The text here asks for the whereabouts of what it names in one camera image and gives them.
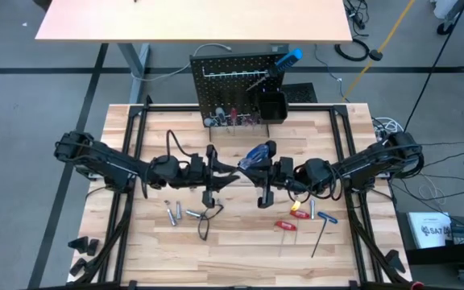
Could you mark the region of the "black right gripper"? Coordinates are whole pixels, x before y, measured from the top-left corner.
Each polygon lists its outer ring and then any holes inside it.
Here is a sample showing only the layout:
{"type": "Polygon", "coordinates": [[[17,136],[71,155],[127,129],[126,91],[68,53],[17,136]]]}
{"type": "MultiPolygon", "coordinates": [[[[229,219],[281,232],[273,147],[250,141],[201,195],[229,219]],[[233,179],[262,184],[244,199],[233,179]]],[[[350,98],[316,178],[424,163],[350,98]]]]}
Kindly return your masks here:
{"type": "Polygon", "coordinates": [[[268,140],[260,145],[258,162],[255,168],[259,170],[243,170],[242,174],[246,176],[251,183],[258,189],[262,189],[262,195],[258,198],[257,206],[259,208],[268,208],[274,204],[274,193],[271,185],[278,189],[287,188],[294,181],[293,175],[293,158],[281,157],[273,164],[273,157],[276,154],[276,142],[268,140]]]}

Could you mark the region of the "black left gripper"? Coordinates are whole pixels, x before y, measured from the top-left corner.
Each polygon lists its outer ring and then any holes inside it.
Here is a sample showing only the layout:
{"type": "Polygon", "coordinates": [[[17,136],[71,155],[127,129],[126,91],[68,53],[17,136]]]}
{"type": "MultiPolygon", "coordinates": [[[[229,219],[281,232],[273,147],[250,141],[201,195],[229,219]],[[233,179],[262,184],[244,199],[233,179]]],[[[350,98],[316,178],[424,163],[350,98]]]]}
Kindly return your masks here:
{"type": "MultiPolygon", "coordinates": [[[[218,160],[218,152],[213,144],[207,146],[206,156],[208,159],[209,168],[213,172],[232,174],[236,171],[236,167],[221,163],[218,160]]],[[[192,189],[205,186],[205,190],[202,193],[202,203],[207,208],[213,208],[215,206],[213,192],[219,192],[228,184],[238,180],[239,176],[210,176],[209,168],[205,164],[204,159],[198,154],[190,155],[190,161],[180,161],[179,187],[192,189]]]]}

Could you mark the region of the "blue clear handled screwdriver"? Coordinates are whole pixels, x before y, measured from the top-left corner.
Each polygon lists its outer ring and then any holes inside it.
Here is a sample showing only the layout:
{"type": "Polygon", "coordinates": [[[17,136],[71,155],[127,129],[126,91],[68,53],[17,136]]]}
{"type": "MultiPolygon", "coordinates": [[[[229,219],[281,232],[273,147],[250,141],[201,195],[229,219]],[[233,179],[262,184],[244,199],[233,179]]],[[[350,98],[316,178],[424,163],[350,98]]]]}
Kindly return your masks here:
{"type": "Polygon", "coordinates": [[[253,164],[266,159],[269,154],[269,146],[267,144],[260,144],[257,147],[250,150],[244,158],[238,162],[238,167],[247,170],[253,164]]]}

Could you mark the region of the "black safety glasses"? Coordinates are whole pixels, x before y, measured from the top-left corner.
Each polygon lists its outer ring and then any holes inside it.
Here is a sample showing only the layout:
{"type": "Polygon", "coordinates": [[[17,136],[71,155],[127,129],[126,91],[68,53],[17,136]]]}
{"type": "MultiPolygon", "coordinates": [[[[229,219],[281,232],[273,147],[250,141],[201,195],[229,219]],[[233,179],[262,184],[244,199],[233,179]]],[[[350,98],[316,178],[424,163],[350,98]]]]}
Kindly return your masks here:
{"type": "Polygon", "coordinates": [[[208,214],[208,209],[206,209],[198,218],[197,233],[199,238],[202,241],[206,241],[209,236],[210,221],[215,218],[221,211],[223,211],[224,206],[222,204],[216,205],[217,210],[214,213],[208,214]]]}

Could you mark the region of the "blue T-handle hex key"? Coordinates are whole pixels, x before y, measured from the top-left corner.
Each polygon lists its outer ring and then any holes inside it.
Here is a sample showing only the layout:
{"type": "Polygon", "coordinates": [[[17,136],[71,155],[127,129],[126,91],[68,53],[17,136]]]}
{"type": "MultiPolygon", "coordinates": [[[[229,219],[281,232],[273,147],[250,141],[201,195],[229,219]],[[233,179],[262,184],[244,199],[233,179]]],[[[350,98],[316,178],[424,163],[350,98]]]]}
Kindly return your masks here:
{"type": "Polygon", "coordinates": [[[324,233],[324,231],[325,231],[325,228],[326,228],[327,224],[328,224],[328,223],[338,224],[337,218],[332,217],[332,216],[328,215],[328,214],[325,213],[325,212],[318,212],[318,213],[317,213],[317,216],[318,216],[319,218],[322,218],[324,221],[323,221],[323,225],[322,225],[322,227],[321,227],[320,233],[319,233],[319,235],[318,235],[317,241],[316,241],[316,243],[315,243],[315,245],[314,245],[313,252],[312,252],[312,254],[311,254],[311,257],[312,257],[312,258],[314,257],[314,255],[315,255],[316,252],[317,252],[318,245],[319,245],[319,243],[320,243],[320,241],[321,241],[321,237],[322,237],[322,235],[323,235],[323,233],[324,233]]]}

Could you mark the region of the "black and blue large screwdriver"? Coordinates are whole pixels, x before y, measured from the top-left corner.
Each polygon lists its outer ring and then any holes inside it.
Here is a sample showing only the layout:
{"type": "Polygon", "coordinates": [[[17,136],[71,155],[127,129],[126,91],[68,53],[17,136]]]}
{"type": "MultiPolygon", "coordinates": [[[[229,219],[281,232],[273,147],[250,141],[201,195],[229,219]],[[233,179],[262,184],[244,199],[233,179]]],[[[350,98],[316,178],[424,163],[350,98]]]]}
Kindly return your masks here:
{"type": "Polygon", "coordinates": [[[301,60],[303,57],[303,52],[296,48],[289,53],[287,53],[284,57],[277,60],[273,65],[271,65],[267,72],[263,77],[261,77],[258,81],[256,81],[253,85],[248,87],[246,90],[249,91],[253,89],[255,86],[259,85],[263,81],[265,81],[269,77],[277,77],[279,74],[283,73],[286,69],[292,67],[296,62],[301,60]]]}

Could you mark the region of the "black plastic pegboard bin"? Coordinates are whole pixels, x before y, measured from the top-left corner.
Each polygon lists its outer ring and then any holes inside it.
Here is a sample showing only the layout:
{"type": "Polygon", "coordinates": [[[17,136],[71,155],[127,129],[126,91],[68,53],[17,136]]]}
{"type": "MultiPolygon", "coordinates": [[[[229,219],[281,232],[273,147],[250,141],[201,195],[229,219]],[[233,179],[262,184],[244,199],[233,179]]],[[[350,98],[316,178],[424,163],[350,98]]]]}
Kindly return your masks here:
{"type": "Polygon", "coordinates": [[[288,116],[288,102],[284,92],[261,93],[258,96],[262,124],[282,124],[288,116]]]}

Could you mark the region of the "black metal pegboard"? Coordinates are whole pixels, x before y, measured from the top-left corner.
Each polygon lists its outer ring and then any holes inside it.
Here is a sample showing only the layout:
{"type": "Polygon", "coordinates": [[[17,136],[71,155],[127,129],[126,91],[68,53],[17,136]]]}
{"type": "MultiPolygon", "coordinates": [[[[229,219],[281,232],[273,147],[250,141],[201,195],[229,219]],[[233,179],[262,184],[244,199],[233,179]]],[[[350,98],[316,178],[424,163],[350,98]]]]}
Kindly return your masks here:
{"type": "MultiPolygon", "coordinates": [[[[212,73],[232,73],[242,71],[267,71],[277,60],[284,57],[283,53],[243,53],[219,56],[192,56],[190,68],[197,92],[197,100],[202,120],[216,115],[215,110],[221,107],[226,115],[230,115],[232,108],[239,114],[250,114],[258,118],[258,125],[262,124],[259,116],[258,96],[261,93],[283,92],[281,90],[284,73],[277,77],[269,77],[253,89],[247,88],[260,78],[258,77],[227,77],[221,79],[208,79],[202,76],[201,68],[212,73]]],[[[216,126],[234,133],[240,126],[216,126]]]]}

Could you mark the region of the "black metal grate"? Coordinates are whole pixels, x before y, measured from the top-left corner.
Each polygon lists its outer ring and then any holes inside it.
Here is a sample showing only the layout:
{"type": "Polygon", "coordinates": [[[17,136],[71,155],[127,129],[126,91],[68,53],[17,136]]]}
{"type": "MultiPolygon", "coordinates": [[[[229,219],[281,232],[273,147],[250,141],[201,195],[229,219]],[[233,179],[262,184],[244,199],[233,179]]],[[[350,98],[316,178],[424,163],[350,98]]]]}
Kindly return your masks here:
{"type": "Polygon", "coordinates": [[[286,94],[288,103],[317,103],[313,83],[283,85],[281,90],[286,94]]]}

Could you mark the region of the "white power strip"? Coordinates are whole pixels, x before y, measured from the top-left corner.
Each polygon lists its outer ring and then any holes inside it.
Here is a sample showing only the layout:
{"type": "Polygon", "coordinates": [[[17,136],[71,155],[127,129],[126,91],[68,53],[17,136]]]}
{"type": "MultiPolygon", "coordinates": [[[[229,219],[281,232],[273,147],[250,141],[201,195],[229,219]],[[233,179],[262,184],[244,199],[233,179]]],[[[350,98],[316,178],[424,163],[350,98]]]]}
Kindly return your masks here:
{"type": "Polygon", "coordinates": [[[395,119],[389,117],[372,118],[372,126],[378,141],[390,134],[404,131],[404,128],[395,119]]]}

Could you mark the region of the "light wooden desk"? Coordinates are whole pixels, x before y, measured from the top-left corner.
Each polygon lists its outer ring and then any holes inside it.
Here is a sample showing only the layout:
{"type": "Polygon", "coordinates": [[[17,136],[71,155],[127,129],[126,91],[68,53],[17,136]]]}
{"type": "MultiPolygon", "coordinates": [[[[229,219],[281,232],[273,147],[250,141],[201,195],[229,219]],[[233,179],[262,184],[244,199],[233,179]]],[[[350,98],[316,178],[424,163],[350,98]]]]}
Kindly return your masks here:
{"type": "Polygon", "coordinates": [[[151,43],[344,44],[342,0],[52,0],[42,41],[116,43],[138,88],[151,43]]]}

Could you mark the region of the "white printed box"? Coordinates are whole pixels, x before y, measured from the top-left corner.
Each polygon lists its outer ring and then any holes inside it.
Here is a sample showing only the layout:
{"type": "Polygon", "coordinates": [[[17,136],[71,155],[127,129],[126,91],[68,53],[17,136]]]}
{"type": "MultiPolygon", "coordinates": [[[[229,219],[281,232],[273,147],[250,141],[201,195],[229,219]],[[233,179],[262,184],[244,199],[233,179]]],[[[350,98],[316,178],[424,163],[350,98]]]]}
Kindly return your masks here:
{"type": "Polygon", "coordinates": [[[452,240],[451,219],[443,212],[407,213],[408,223],[418,249],[443,247],[452,240]]]}

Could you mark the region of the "black aluminium frame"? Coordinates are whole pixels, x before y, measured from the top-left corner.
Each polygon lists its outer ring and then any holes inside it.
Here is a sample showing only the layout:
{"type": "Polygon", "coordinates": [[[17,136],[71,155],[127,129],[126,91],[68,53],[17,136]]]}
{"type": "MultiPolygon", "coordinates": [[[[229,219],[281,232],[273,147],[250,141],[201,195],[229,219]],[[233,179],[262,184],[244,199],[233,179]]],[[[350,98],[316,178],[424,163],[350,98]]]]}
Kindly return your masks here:
{"type": "MultiPolygon", "coordinates": [[[[273,140],[278,156],[291,157],[295,164],[311,158],[336,162],[375,141],[370,111],[361,103],[295,104],[280,125],[240,126],[233,134],[205,128],[197,107],[190,105],[152,105],[145,121],[140,145],[144,161],[166,151],[179,159],[190,152],[204,154],[212,143],[221,162],[236,164],[252,147],[273,140]]],[[[215,194],[224,209],[210,221],[208,239],[202,241],[196,218],[184,216],[172,226],[167,212],[167,207],[176,208],[176,201],[184,210],[202,211],[200,189],[150,189],[148,197],[137,189],[122,251],[122,286],[135,281],[136,290],[327,290],[384,280],[366,244],[353,239],[348,209],[355,210],[360,222],[372,224],[382,252],[402,251],[396,210],[388,194],[387,183],[378,180],[365,205],[354,197],[317,201],[315,211],[337,218],[338,224],[327,224],[312,258],[323,220],[297,221],[289,213],[292,202],[284,191],[275,192],[273,206],[260,209],[260,190],[240,176],[215,194]],[[286,232],[281,256],[283,231],[275,226],[277,221],[296,223],[298,228],[286,232]]]]}

